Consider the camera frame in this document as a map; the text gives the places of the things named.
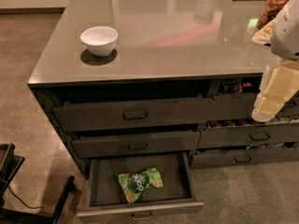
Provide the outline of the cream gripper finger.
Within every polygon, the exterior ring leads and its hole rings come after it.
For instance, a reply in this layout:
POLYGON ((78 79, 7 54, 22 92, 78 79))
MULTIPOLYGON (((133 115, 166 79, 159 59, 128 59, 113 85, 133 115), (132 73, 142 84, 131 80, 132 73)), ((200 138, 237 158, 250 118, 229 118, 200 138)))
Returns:
POLYGON ((273 71, 265 97, 281 103, 289 101, 299 91, 299 62, 287 60, 273 71))
POLYGON ((283 106, 284 104, 280 101, 258 96, 255 100, 251 116, 258 122, 268 122, 276 116, 283 106))

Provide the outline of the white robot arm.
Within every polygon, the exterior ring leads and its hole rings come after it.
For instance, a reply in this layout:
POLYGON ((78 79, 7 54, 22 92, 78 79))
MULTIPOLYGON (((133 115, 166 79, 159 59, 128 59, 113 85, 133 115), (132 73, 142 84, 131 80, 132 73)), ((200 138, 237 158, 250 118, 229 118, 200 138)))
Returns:
POLYGON ((289 0, 274 19, 271 51, 282 59, 267 65, 251 116, 258 122, 273 119, 299 91, 299 0, 289 0))

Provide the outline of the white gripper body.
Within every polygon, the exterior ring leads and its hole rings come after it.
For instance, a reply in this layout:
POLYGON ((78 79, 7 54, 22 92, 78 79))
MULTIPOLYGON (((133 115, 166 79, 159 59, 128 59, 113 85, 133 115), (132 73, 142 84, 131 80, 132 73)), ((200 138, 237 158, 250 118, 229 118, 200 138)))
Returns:
POLYGON ((270 83, 271 77, 276 73, 276 70, 276 67, 269 65, 265 67, 260 83, 260 93, 256 96, 254 103, 255 109, 260 109, 261 105, 263 105, 264 109, 273 109, 275 107, 276 104, 274 101, 266 97, 266 89, 270 83))

